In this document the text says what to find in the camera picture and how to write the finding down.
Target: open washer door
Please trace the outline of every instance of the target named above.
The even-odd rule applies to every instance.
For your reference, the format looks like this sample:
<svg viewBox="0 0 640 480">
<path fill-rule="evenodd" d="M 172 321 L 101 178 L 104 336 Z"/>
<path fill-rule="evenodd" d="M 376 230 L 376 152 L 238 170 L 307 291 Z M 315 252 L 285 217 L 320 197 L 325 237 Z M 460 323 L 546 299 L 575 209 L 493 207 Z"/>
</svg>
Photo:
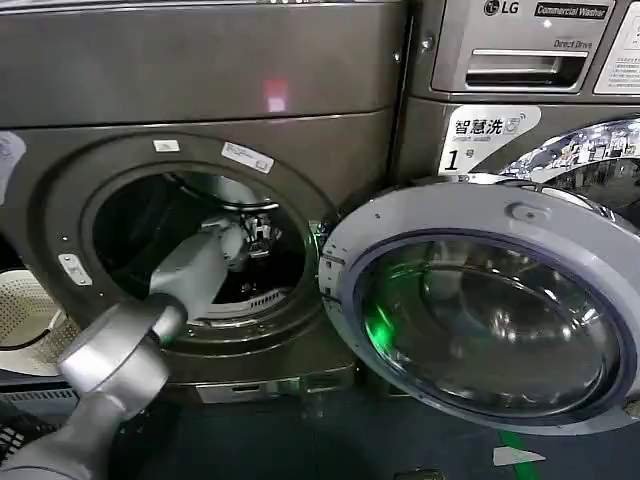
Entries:
<svg viewBox="0 0 640 480">
<path fill-rule="evenodd" d="M 375 372 L 485 425 L 583 434 L 635 421 L 640 238 L 527 182 L 434 183 L 351 213 L 319 268 L 326 310 Z"/>
</svg>

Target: laundry basket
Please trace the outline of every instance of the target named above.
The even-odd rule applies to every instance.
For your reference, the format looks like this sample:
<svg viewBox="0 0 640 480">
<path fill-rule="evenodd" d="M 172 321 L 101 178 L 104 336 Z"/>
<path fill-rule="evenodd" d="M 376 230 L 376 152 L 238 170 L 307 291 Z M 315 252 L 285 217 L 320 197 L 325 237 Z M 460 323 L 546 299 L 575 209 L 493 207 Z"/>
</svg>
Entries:
<svg viewBox="0 0 640 480">
<path fill-rule="evenodd" d="M 0 273 L 0 369 L 57 376 L 57 359 L 78 333 L 31 272 Z"/>
</svg>

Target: sticker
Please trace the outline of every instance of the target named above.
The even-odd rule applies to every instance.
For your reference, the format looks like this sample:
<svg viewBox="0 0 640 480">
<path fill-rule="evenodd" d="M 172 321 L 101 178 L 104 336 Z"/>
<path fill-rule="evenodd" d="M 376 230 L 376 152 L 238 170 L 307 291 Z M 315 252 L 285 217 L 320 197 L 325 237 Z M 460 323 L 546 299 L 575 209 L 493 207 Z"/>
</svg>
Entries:
<svg viewBox="0 0 640 480">
<path fill-rule="evenodd" d="M 58 261 L 62 268 L 67 273 L 69 278 L 73 280 L 73 283 L 80 287 L 87 287 L 93 284 L 93 280 L 82 266 L 82 262 L 77 255 L 73 253 L 61 253 L 58 255 Z"/>
<path fill-rule="evenodd" d="M 583 3 L 539 2 L 534 15 L 550 18 L 580 18 L 582 20 L 604 20 L 609 7 L 606 5 L 585 5 Z"/>
<path fill-rule="evenodd" d="M 153 147 L 156 152 L 179 152 L 180 144 L 177 140 L 154 140 Z"/>
<path fill-rule="evenodd" d="M 519 450 L 513 447 L 497 447 L 493 449 L 493 464 L 496 467 L 517 465 L 518 463 L 539 462 L 546 460 L 538 453 Z"/>
<path fill-rule="evenodd" d="M 463 105 L 449 120 L 438 172 L 469 173 L 473 167 L 540 121 L 535 105 Z"/>
<path fill-rule="evenodd" d="M 627 10 L 594 93 L 640 93 L 640 2 Z"/>
<path fill-rule="evenodd" d="M 26 151 L 27 145 L 15 133 L 0 132 L 0 205 L 4 203 L 13 169 Z"/>
<path fill-rule="evenodd" d="M 273 158 L 235 143 L 226 142 L 221 155 L 264 174 L 269 173 L 274 164 Z"/>
</svg>

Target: gray robotic arm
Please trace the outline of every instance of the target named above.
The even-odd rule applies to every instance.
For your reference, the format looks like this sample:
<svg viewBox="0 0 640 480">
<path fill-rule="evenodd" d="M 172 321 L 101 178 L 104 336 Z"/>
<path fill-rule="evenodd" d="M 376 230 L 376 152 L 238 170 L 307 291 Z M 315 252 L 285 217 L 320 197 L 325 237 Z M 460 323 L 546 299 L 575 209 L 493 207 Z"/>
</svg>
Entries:
<svg viewBox="0 0 640 480">
<path fill-rule="evenodd" d="M 59 369 L 80 394 L 77 408 L 60 430 L 11 457 L 0 480 L 105 477 L 120 423 L 142 411 L 169 377 L 160 345 L 206 313 L 241 255 L 237 228 L 214 224 L 182 242 L 153 272 L 145 301 L 114 305 L 74 340 Z"/>
</svg>

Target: door glass window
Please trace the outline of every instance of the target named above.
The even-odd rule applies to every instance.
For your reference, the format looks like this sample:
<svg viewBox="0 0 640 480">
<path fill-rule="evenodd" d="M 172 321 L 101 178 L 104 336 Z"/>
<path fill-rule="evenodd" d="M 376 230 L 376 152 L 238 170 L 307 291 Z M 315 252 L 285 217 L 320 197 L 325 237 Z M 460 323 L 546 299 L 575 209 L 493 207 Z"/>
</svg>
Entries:
<svg viewBox="0 0 640 480">
<path fill-rule="evenodd" d="M 593 399 L 615 376 L 619 345 L 607 312 L 524 253 L 426 242 L 378 257 L 358 282 L 378 354 L 445 401 L 540 416 Z"/>
</svg>

